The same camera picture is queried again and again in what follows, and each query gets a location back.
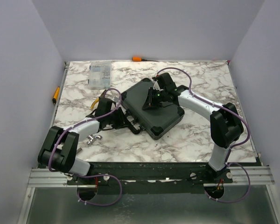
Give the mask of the black poker set case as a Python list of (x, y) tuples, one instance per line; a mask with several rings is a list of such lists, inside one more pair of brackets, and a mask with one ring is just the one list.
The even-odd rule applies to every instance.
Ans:
[(161, 102), (161, 105), (154, 109), (143, 110), (149, 88), (153, 85), (149, 78), (140, 80), (121, 94), (121, 104), (153, 139), (158, 140), (182, 120), (185, 111), (168, 102)]

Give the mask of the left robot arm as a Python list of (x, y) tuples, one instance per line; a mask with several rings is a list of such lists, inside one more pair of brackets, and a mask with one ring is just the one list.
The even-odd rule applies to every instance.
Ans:
[(53, 171), (72, 173), (78, 175), (83, 184), (90, 184), (94, 180), (91, 165), (76, 157), (77, 146), (80, 141), (90, 138), (95, 140), (96, 133), (102, 131), (107, 125), (113, 128), (125, 126), (125, 115), (122, 108), (117, 108), (112, 114), (104, 117), (94, 110), (82, 121), (67, 127), (52, 126), (38, 154), (40, 165), (50, 167)]

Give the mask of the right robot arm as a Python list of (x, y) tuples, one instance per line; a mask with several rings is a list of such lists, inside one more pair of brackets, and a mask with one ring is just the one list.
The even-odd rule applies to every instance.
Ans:
[(222, 171), (226, 167), (227, 156), (231, 147), (239, 139), (244, 128), (234, 104), (225, 105), (213, 103), (193, 92), (188, 87), (180, 85), (171, 90), (154, 89), (150, 87), (143, 110), (153, 110), (162, 107), (162, 103), (169, 102), (177, 106), (190, 109), (210, 122), (210, 134), (214, 147), (205, 171), (206, 179), (215, 183), (222, 178)]

